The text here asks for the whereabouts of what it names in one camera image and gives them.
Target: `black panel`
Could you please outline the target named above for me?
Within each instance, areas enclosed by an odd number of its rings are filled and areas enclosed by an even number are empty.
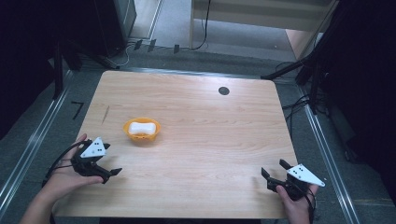
[[[54,7],[63,18],[63,36],[103,56],[112,56],[126,47],[136,17],[131,0],[72,0]]]
[[[349,29],[334,37],[345,42],[333,46],[322,88],[341,111],[333,116],[347,122],[337,128],[353,130],[346,145],[381,174],[396,202],[396,14],[391,2],[358,2],[349,15],[357,19],[345,21]]]
[[[0,139],[53,80],[52,42],[39,1],[0,6]]]

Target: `wooden table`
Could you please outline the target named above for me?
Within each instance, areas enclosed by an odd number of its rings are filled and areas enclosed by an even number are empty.
[[[122,131],[139,117],[162,125],[151,144]],[[82,133],[111,144],[99,165],[123,170],[61,200],[55,216],[285,217],[261,176],[285,179],[279,159],[297,164],[272,81],[105,72]]]

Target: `cable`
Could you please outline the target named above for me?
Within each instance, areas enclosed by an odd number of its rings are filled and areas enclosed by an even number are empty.
[[[309,61],[310,61],[310,55],[300,59],[299,61],[297,61],[295,63],[292,63],[292,64],[282,68],[279,71],[274,72],[273,74],[266,75],[266,76],[261,76],[261,79],[272,80],[274,78],[281,77],[281,76],[285,75],[286,73],[288,73],[288,72],[290,72],[290,71],[292,71],[294,69],[297,69],[297,68],[299,68],[301,66],[304,66],[304,67],[312,69],[312,67],[304,65],[305,62],[309,62]]]
[[[201,48],[201,46],[206,42],[206,35],[207,35],[207,19],[209,18],[209,10],[210,10],[210,3],[211,0],[209,0],[209,2],[207,3],[207,12],[206,12],[206,21],[205,21],[205,37],[204,37],[204,41],[202,42],[202,44],[197,47],[197,48],[193,48],[191,50],[198,50]]]
[[[59,168],[70,167],[70,166],[73,166],[73,165],[57,166],[53,170],[56,170],[56,169],[59,169]]]
[[[201,27],[202,27],[202,31],[206,32],[205,27],[204,27],[204,20],[201,20]],[[206,42],[206,49],[204,49],[204,51],[206,51],[209,48],[209,44]]]
[[[294,62],[284,62],[284,63],[280,63],[280,64],[278,64],[278,65],[275,67],[275,71],[277,72],[277,68],[278,68],[280,65],[285,64],[285,63],[294,63]]]
[[[323,99],[317,99],[315,101],[315,106],[318,106],[317,103],[318,102],[322,102]],[[309,99],[309,93],[300,97],[294,104],[292,105],[284,105],[282,106],[283,110],[286,109],[291,109],[290,113],[285,117],[286,121],[289,121],[289,133],[290,133],[290,139],[291,141],[293,140],[293,127],[292,127],[292,119],[293,119],[293,114],[297,113],[298,111],[300,111],[301,109],[303,109],[306,105],[309,105],[311,103],[311,100]]]
[[[125,54],[126,54],[126,56],[127,56],[127,61],[126,61],[126,63],[114,63],[114,62],[111,61],[109,58],[106,57],[106,59],[107,59],[110,63],[112,63],[112,64],[114,64],[114,65],[116,65],[116,66],[124,66],[125,64],[127,64],[127,63],[129,62],[128,48],[130,48],[131,46],[134,46],[134,44],[132,44],[132,45],[126,47],[126,49],[125,49]]]
[[[70,151],[71,149],[73,149],[74,147],[78,147],[79,145],[85,144],[85,143],[88,143],[88,141],[77,142],[77,143],[73,144],[72,146],[68,147],[68,148],[64,151],[64,153],[62,153],[62,154],[58,157],[58,159],[56,159],[55,162],[51,165],[51,167],[50,167],[49,170],[47,171],[47,174],[46,174],[46,176],[45,176],[45,178],[44,178],[44,180],[43,180],[43,183],[42,183],[41,187],[44,187],[44,186],[47,184],[47,181],[50,179],[50,176],[51,176],[52,172],[53,172],[55,169],[57,169],[57,168],[55,168],[55,167],[58,165],[59,161],[64,157],[64,155],[66,155],[67,152],[69,152],[69,151]]]
[[[317,208],[317,198],[315,197],[314,192],[312,192],[312,190],[310,188],[308,188],[308,190],[309,190],[309,193],[308,193],[308,192],[300,189],[300,187],[298,185],[296,185],[295,183],[293,183],[291,181],[288,181],[288,183],[293,185],[295,188],[297,188],[297,190],[299,190],[304,195],[306,201],[308,202],[309,222],[312,224],[314,222],[314,212],[315,212],[315,209]],[[311,200],[309,200],[308,195],[312,196],[312,202],[311,202]]]

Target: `black curtain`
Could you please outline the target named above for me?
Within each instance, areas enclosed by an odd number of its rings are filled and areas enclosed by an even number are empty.
[[[396,204],[396,13],[391,1],[352,3],[321,52],[321,87],[356,134],[346,144],[381,174]]]
[[[53,80],[47,16],[40,1],[0,1],[0,139]]]

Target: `black wire on floor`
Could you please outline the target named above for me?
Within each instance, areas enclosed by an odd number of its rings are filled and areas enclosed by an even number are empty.
[[[328,114],[325,108],[325,111],[323,110],[319,110],[319,103],[323,103],[324,102],[324,98],[319,98],[314,102],[315,108],[319,113],[323,113],[323,114]],[[300,111],[301,109],[303,109],[306,105],[309,105],[311,103],[311,100],[309,99],[309,94],[306,94],[302,97],[300,97],[294,104],[292,105],[285,105],[282,106],[283,110],[286,109],[290,109],[290,113],[285,117],[286,122],[289,121],[289,133],[290,133],[290,139],[291,141],[293,140],[293,115],[295,113],[297,113],[298,111]]]
[[[206,20],[205,20],[205,37],[204,37],[204,41],[202,42],[202,44],[201,44],[199,47],[193,48],[193,49],[191,49],[191,50],[198,50],[198,49],[200,49],[201,46],[206,42],[206,36],[207,36],[207,19],[209,18],[210,3],[211,3],[211,0],[209,0],[209,2],[207,3]]]

